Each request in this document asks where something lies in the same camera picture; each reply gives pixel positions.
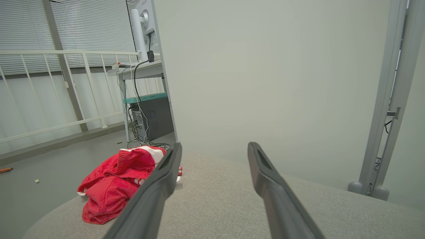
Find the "orange object on floor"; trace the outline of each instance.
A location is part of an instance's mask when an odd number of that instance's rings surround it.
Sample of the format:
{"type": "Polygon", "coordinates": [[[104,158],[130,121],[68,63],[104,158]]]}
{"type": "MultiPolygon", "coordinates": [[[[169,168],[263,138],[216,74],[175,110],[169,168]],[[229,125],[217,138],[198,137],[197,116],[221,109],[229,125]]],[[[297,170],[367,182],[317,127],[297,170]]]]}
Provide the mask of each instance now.
{"type": "Polygon", "coordinates": [[[2,173],[6,173],[9,172],[10,170],[12,170],[13,168],[4,168],[4,169],[0,169],[0,174],[2,173]]]}

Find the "frosted glass panel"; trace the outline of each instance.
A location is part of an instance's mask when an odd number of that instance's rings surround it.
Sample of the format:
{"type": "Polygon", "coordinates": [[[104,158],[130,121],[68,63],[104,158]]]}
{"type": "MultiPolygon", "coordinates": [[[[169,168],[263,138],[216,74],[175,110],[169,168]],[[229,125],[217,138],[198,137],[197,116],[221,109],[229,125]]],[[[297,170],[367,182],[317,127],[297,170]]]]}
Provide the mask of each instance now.
{"type": "Polygon", "coordinates": [[[185,151],[247,164],[258,142],[283,174],[359,179],[390,1],[155,0],[185,151]]]}
{"type": "Polygon", "coordinates": [[[425,210],[425,32],[400,132],[383,185],[389,202],[425,210]]]}

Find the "crumpled red cloth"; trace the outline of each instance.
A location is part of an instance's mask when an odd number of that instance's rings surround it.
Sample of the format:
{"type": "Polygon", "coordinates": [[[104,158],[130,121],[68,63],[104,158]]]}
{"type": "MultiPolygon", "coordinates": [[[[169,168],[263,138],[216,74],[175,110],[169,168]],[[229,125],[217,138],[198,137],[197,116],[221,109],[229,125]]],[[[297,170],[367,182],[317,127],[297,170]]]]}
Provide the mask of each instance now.
{"type": "Polygon", "coordinates": [[[166,151],[152,146],[120,149],[84,178],[77,192],[88,196],[85,222],[104,224],[116,218],[155,169],[166,151]]]}

